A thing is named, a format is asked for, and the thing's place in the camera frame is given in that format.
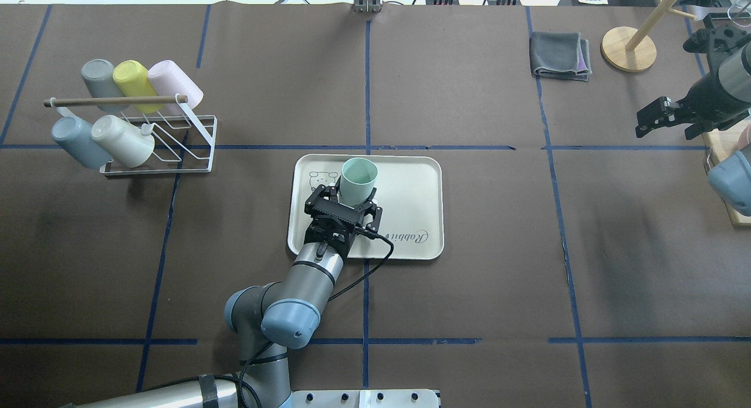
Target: gray cup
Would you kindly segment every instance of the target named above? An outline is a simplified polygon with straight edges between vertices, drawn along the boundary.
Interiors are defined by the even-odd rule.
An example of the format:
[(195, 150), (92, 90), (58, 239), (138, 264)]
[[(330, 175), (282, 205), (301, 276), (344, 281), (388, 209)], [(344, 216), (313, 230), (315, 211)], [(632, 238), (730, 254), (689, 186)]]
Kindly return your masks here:
[[(112, 79), (113, 70), (115, 66), (104, 59), (90, 60), (83, 65), (81, 77), (93, 98), (124, 97), (123, 92)], [(97, 107), (103, 112), (118, 113), (128, 108), (128, 105)]]
[(81, 117), (63, 117), (52, 127), (52, 139), (89, 169), (96, 169), (112, 156), (92, 140), (92, 124)]
[(339, 202), (349, 207), (362, 203), (376, 185), (378, 167), (368, 159), (355, 157), (341, 166)]

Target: folded cloth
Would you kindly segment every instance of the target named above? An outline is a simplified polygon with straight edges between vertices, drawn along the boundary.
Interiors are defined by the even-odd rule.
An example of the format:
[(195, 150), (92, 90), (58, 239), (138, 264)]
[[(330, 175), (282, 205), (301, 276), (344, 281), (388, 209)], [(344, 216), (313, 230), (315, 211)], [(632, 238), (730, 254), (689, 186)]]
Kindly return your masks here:
[(590, 42), (579, 33), (534, 31), (529, 64), (537, 76), (586, 82), (592, 73)]

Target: blue cup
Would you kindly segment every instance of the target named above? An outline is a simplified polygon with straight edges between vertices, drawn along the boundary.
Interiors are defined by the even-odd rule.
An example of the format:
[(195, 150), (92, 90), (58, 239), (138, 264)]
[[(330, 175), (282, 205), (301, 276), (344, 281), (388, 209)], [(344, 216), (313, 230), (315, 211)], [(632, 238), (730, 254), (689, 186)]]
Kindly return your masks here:
[(55, 122), (52, 139), (89, 169), (97, 169), (112, 160), (112, 156), (92, 140), (92, 124), (81, 117), (63, 117)]

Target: wooden stand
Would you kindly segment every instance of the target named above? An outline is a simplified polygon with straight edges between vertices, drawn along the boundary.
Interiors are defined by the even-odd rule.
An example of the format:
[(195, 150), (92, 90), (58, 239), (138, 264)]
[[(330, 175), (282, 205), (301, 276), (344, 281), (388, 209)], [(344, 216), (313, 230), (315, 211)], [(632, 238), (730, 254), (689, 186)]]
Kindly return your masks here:
[(600, 50), (608, 63), (626, 72), (646, 70), (657, 59), (657, 48), (652, 39), (647, 36), (652, 28), (657, 25), (657, 22), (665, 16), (665, 13), (693, 17), (693, 15), (671, 8), (678, 0), (658, 1), (659, 5), (638, 30), (630, 28), (630, 26), (618, 26), (612, 28), (603, 37)]
[[(740, 122), (729, 130), (712, 130), (706, 132), (703, 135), (705, 145), (711, 150), (711, 162), (714, 166), (720, 164), (724, 159), (730, 157), (737, 150), (738, 139), (741, 132), (748, 126), (749, 122)], [(725, 204), (728, 208), (728, 215), (730, 216), (730, 223), (735, 226), (751, 226), (751, 217), (742, 215), (735, 211), (729, 204)]]

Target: blue tape line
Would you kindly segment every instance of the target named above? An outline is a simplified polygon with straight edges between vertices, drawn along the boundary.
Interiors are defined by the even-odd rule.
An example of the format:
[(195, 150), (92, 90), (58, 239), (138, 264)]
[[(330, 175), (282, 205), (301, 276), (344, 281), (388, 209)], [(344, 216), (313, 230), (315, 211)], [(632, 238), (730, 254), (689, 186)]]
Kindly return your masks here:
[(23, 85), (26, 83), (26, 77), (29, 76), (29, 69), (32, 67), (32, 62), (34, 61), (34, 55), (37, 54), (37, 49), (39, 48), (39, 42), (42, 41), (42, 35), (45, 33), (46, 21), (48, 21), (49, 13), (51, 11), (52, 11), (52, 5), (48, 4), (48, 9), (45, 12), (45, 18), (42, 20), (42, 25), (39, 27), (39, 32), (37, 32), (37, 39), (34, 41), (32, 52), (29, 54), (29, 60), (26, 61), (26, 67), (23, 69), (23, 74), (21, 75), (21, 81), (18, 82), (16, 95), (13, 97), (13, 103), (11, 103), (11, 109), (8, 111), (8, 117), (6, 117), (5, 119), (5, 125), (2, 128), (2, 132), (0, 132), (0, 146), (2, 146), (3, 143), (5, 142), (5, 136), (8, 135), (8, 128), (11, 127), (11, 121), (13, 121), (13, 114), (16, 112), (16, 105), (18, 104), (19, 98), (21, 98), (21, 91), (23, 90)]
[(474, 345), (482, 338), (370, 338), (372, 345)]
[(370, 154), (370, 23), (365, 22), (365, 154)]
[(362, 345), (362, 338), (313, 338), (309, 345)]
[[(368, 345), (474, 345), (482, 338), (370, 338)], [(311, 339), (311, 345), (362, 345), (360, 338), (319, 338)]]
[[(751, 343), (751, 336), (633, 336), (632, 338), (582, 338), (583, 343)], [(576, 343), (576, 338), (550, 338), (552, 344)]]
[(375, 150), (515, 150), (512, 146), (371, 146)]
[[(187, 140), (188, 135), (182, 139), (183, 145)], [(185, 150), (180, 151), (181, 159), (185, 159)], [(177, 164), (177, 169), (182, 168), (182, 161)], [(138, 370), (138, 382), (136, 383), (136, 392), (141, 392), (143, 389), (143, 376), (146, 375), (146, 365), (148, 362), (148, 349), (152, 343), (152, 333), (154, 331), (154, 320), (156, 319), (156, 306), (159, 302), (159, 291), (161, 289), (161, 278), (164, 275), (164, 262), (167, 260), (167, 243), (170, 240), (170, 232), (172, 231), (172, 219), (174, 218), (175, 211), (175, 197), (177, 196), (177, 185), (180, 183), (180, 173), (175, 174), (174, 185), (172, 185), (172, 199), (170, 199), (170, 209), (167, 212), (167, 225), (164, 227), (164, 239), (161, 242), (161, 255), (159, 256), (159, 269), (156, 271), (156, 280), (154, 283), (154, 293), (151, 299), (151, 310), (148, 312), (148, 325), (146, 330), (146, 338), (143, 343), (143, 353), (141, 354), (141, 365)]]
[[(189, 149), (209, 149), (209, 146), (188, 146)], [(217, 145), (218, 150), (364, 150), (365, 146), (307, 146), (307, 145)]]
[(544, 146), (542, 149), (552, 151), (587, 150), (587, 151), (706, 151), (706, 146)]
[[(524, 7), (526, 10), (526, 22), (529, 29), (529, 38), (532, 38), (533, 25), (532, 25), (532, 13), (529, 10), (529, 6)], [(581, 373), (582, 386), (584, 387), (584, 402), (587, 408), (592, 408), (592, 396), (590, 394), (590, 378), (587, 373), (587, 360), (584, 356), (584, 344), (581, 341), (581, 325), (579, 322), (579, 308), (576, 302), (576, 291), (574, 289), (574, 275), (571, 272), (571, 261), (569, 259), (569, 245), (566, 240), (566, 227), (563, 223), (563, 208), (561, 207), (560, 193), (558, 191), (558, 178), (556, 175), (555, 160), (553, 159), (553, 150), (550, 149), (552, 143), (550, 142), (550, 129), (547, 124), (547, 116), (545, 116), (545, 108), (542, 104), (542, 83), (539, 76), (535, 76), (535, 82), (537, 83), (537, 98), (540, 104), (540, 116), (542, 118), (542, 124), (544, 125), (545, 132), (545, 144), (547, 152), (547, 162), (550, 164), (550, 180), (553, 183), (553, 197), (556, 202), (556, 215), (558, 216), (558, 229), (560, 230), (561, 245), (563, 246), (563, 259), (566, 265), (566, 277), (569, 282), (569, 301), (571, 302), (571, 315), (574, 318), (574, 333), (576, 334), (576, 346), (579, 353), (579, 369)]]
[(209, 15), (211, 15), (211, 5), (206, 5), (206, 15), (204, 15), (204, 31), (201, 33), (201, 46), (198, 47), (198, 58), (195, 60), (196, 69), (201, 68), (201, 61), (204, 59), (204, 45), (206, 44), (206, 31), (209, 30)]
[[(363, 263), (363, 274), (370, 271), (370, 261)], [(370, 343), (370, 278), (365, 277), (363, 283), (363, 389), (370, 387), (370, 360), (368, 359), (368, 344)]]
[[(684, 9), (684, 12), (688, 11), (685, 4), (683, 4), (682, 7)], [(684, 18), (684, 21), (686, 21), (686, 31), (689, 32), (689, 36), (692, 36), (694, 34), (694, 28), (691, 27), (691, 21), (689, 21), (689, 18)], [(702, 74), (703, 77), (706, 73), (702, 65), (702, 56), (700, 56), (698, 53), (694, 53), (694, 57), (696, 57), (696, 65), (699, 66), (699, 73)]]
[[(145, 339), (0, 339), (0, 345), (143, 345)], [(198, 339), (153, 339), (152, 345), (197, 345)]]

